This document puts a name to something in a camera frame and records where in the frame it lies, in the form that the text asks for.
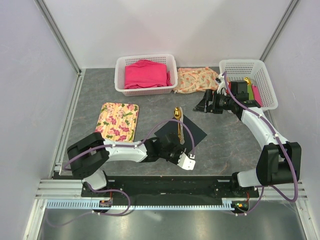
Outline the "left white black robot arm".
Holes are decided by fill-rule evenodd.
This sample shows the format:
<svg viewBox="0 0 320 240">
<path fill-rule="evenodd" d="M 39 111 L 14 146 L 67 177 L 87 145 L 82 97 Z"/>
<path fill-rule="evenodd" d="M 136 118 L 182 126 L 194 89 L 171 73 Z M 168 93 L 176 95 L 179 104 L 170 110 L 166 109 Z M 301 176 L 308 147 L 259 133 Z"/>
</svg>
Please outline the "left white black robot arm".
<svg viewBox="0 0 320 240">
<path fill-rule="evenodd" d="M 103 139 L 101 133 L 94 132 L 70 146 L 67 155 L 69 161 L 64 165 L 65 170 L 85 181 L 99 197 L 110 191 L 107 174 L 101 169 L 107 161 L 151 163 L 164 159 L 184 170 L 193 170 L 195 166 L 195 161 L 181 147 L 178 136 L 171 133 L 128 143 Z"/>
</svg>

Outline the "silver table knife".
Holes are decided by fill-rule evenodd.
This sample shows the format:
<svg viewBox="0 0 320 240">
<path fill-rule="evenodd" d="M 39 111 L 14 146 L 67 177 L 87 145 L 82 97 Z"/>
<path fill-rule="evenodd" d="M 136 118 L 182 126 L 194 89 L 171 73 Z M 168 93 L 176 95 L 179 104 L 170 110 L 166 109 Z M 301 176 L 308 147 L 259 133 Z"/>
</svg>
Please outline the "silver table knife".
<svg viewBox="0 0 320 240">
<path fill-rule="evenodd" d="M 183 123 L 184 122 L 184 113 L 183 113 L 182 107 L 179 107 L 179 113 L 180 113 L 179 121 Z M 180 144 L 184 145 L 185 144 L 184 126 L 181 123 L 179 125 L 180 125 L 180 137 L 179 137 L 179 140 L 180 140 Z"/>
</svg>

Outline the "black paper napkin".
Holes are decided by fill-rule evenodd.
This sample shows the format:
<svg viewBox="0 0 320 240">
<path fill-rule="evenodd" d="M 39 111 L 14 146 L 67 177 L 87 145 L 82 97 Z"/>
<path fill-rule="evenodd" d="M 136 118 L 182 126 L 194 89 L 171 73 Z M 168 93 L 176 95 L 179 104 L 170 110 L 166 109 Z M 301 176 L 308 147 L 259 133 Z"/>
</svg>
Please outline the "black paper napkin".
<svg viewBox="0 0 320 240">
<path fill-rule="evenodd" d="M 191 121 L 185 115 L 183 116 L 183 123 L 188 127 L 188 129 L 192 133 L 194 146 L 197 146 L 207 136 L 207 134 L 200 127 L 198 127 L 193 121 Z M 173 132 L 178 132 L 178 123 L 175 121 L 169 121 L 166 124 L 164 124 L 159 130 L 157 130 L 154 134 L 160 138 L 166 134 Z M 183 147 L 186 148 L 187 153 L 190 153 L 192 151 L 192 140 L 185 127 L 183 127 L 183 132 L 185 140 Z"/>
</svg>

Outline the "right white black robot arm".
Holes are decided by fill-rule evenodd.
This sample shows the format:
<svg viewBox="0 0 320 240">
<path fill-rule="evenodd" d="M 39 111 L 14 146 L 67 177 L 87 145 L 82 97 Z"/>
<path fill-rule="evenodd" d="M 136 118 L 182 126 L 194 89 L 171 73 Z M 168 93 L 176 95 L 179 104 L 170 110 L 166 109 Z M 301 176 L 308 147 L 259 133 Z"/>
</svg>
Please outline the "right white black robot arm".
<svg viewBox="0 0 320 240">
<path fill-rule="evenodd" d="M 262 152 L 256 168 L 236 172 L 229 191 L 242 196 L 247 187 L 293 183 L 300 179 L 302 149 L 297 142 L 290 142 L 266 119 L 261 105 L 250 97 L 245 81 L 232 81 L 229 90 L 218 93 L 207 89 L 202 100 L 193 108 L 195 112 L 222 114 L 230 111 L 245 124 Z"/>
</svg>

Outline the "gold spoon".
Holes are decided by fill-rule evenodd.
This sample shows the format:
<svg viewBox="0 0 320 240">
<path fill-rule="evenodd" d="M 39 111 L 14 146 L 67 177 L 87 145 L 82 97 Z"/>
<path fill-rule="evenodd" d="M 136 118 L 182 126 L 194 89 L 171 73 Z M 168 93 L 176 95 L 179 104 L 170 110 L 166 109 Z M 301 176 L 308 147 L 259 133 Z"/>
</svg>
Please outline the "gold spoon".
<svg viewBox="0 0 320 240">
<path fill-rule="evenodd" d="M 174 109 L 174 117 L 178 121 L 181 119 L 182 113 L 181 113 L 181 110 L 180 110 L 179 107 L 176 107 Z M 177 129 L 178 129 L 178 137 L 179 137 L 179 140 L 180 140 L 180 143 L 181 143 L 182 142 L 182 134 L 181 134 L 181 124 L 180 123 L 178 123 Z"/>
</svg>

